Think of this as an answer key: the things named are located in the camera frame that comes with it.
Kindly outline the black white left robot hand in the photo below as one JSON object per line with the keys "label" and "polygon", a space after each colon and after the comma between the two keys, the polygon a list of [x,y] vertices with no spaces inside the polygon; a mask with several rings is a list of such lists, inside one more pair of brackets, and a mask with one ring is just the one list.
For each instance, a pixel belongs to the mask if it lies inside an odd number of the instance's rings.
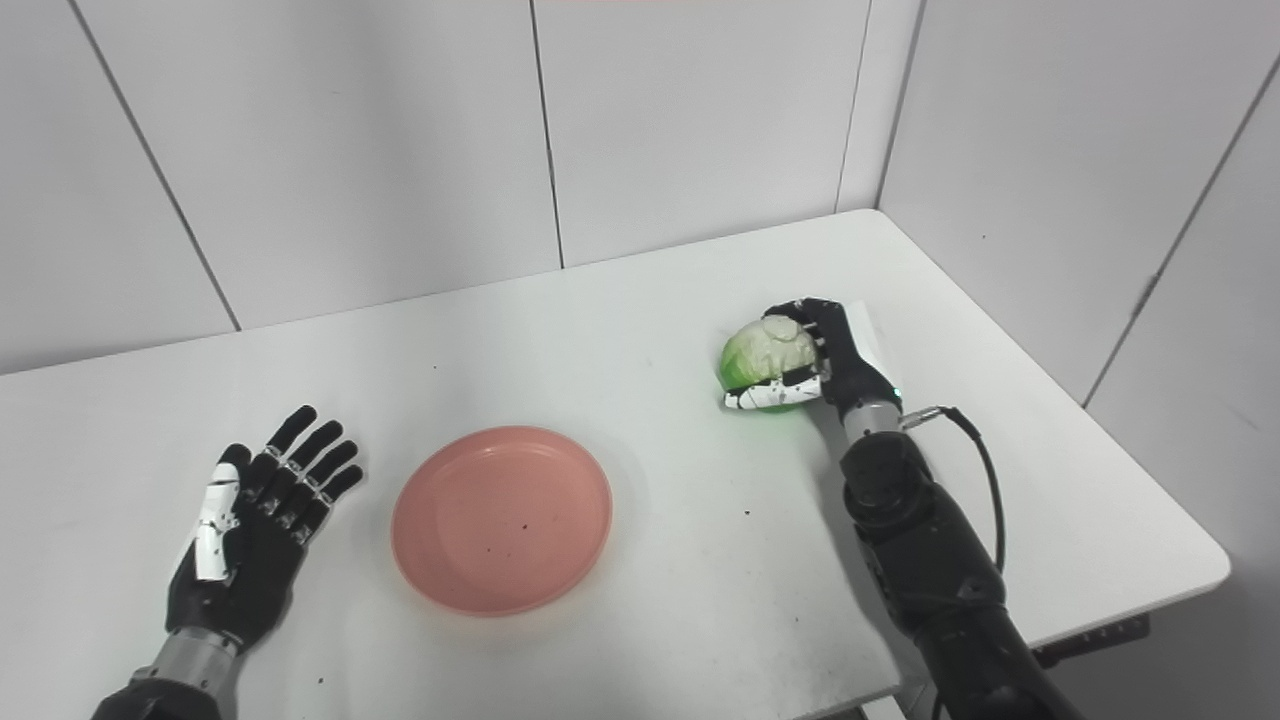
{"label": "black white left robot hand", "polygon": [[308,546],[339,497],[364,479],[337,420],[294,410],[253,452],[223,451],[166,593],[168,633],[198,630],[238,651],[280,623]]}

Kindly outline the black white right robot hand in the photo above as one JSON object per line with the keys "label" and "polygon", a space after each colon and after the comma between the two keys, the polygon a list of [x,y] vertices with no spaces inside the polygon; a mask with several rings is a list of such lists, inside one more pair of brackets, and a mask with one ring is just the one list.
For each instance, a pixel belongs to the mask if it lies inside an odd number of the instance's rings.
{"label": "black white right robot hand", "polygon": [[731,410],[772,413],[822,401],[841,421],[872,432],[902,419],[897,386],[861,351],[846,307],[828,299],[768,307],[724,342],[717,377]]}

